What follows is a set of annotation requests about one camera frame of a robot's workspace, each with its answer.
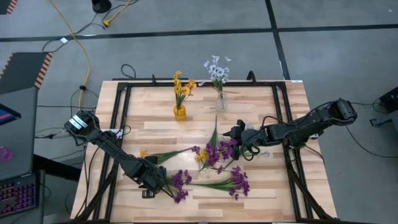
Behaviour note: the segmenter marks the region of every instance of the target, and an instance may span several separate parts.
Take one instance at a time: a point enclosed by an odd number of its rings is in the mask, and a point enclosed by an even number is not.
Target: glass vase
[[[218,93],[216,111],[226,111],[228,108],[228,95],[225,92]]]
[[[187,118],[187,111],[184,105],[181,105],[180,108],[177,108],[177,105],[174,106],[174,116],[177,121],[183,121]]]

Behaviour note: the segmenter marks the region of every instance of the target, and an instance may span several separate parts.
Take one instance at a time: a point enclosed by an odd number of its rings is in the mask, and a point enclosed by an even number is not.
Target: monitor screen
[[[21,115],[12,109],[0,104],[0,125],[21,118]]]

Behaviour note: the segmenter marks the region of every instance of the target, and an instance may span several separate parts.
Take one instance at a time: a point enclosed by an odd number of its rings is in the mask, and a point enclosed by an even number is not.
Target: wooden table
[[[96,115],[102,128],[109,128],[116,87],[118,82],[103,82]],[[309,111],[308,101],[301,82],[286,82],[293,119],[303,116]],[[197,88],[185,102],[187,120],[177,122],[172,109],[175,97],[172,87],[134,87],[131,92],[126,124],[132,131],[124,137],[123,150],[128,154],[139,155],[140,149],[149,153],[167,152],[186,149],[194,145],[204,146],[210,139],[215,126],[215,116],[218,116],[218,133],[225,133],[242,119],[258,128],[263,117],[276,116],[274,98],[269,87],[225,87],[228,93],[228,112],[215,111],[216,93],[210,87]],[[282,113],[285,110],[282,96],[279,93]],[[124,96],[121,97],[120,114]],[[266,124],[275,123],[266,120]],[[317,141],[309,140],[308,146],[316,149]],[[86,161],[90,161],[96,146],[89,144]],[[227,192],[206,189],[198,186],[184,186],[189,191],[186,201],[179,204],[163,192],[153,199],[142,199],[141,189],[138,189],[119,168],[116,191],[113,201],[112,222],[272,222],[295,221],[289,183],[285,168],[282,146],[262,147],[261,155],[253,161],[240,159],[231,166],[239,165],[248,174],[250,192],[248,197],[235,200]],[[95,155],[91,169],[88,198],[91,199],[97,191],[103,163],[104,152]],[[336,216],[331,197],[328,179],[322,160],[318,155],[302,149],[302,161],[308,189],[318,203],[331,216]],[[174,174],[179,169],[188,169],[194,182],[212,182],[223,180],[229,173],[218,175],[215,171],[198,173],[198,164],[193,152],[183,152],[163,163],[168,174]],[[76,193],[71,218],[75,217],[83,203],[86,194],[84,168]],[[305,216],[302,194],[297,189],[300,200],[301,214]],[[108,192],[103,197],[99,217],[104,217]]]

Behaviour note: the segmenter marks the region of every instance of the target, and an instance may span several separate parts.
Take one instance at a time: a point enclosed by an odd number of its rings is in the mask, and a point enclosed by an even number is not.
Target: keyboard
[[[35,174],[0,182],[0,218],[33,209],[38,204]]]

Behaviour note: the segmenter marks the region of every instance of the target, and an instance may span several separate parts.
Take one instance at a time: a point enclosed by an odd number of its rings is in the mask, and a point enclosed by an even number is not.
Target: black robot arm
[[[287,139],[292,147],[300,147],[313,134],[321,135],[325,128],[332,125],[352,124],[356,118],[357,114],[351,103],[339,99],[317,106],[305,116],[290,123],[279,121],[279,124],[264,126],[263,121],[259,130],[244,130],[245,123],[238,120],[238,126],[231,128],[231,131],[224,133],[224,136],[230,136],[238,141],[233,154],[233,158],[238,159],[239,155],[242,154],[242,152],[239,152],[240,146],[244,146],[249,152],[252,152],[252,147],[275,146]]]
[[[125,153],[117,135],[111,131],[101,131],[98,118],[90,111],[79,111],[67,123],[65,129],[74,137],[77,145],[92,143],[108,153],[118,161],[135,183],[147,190],[142,193],[143,198],[153,198],[165,185],[166,169],[156,167],[156,157],[136,158]]]

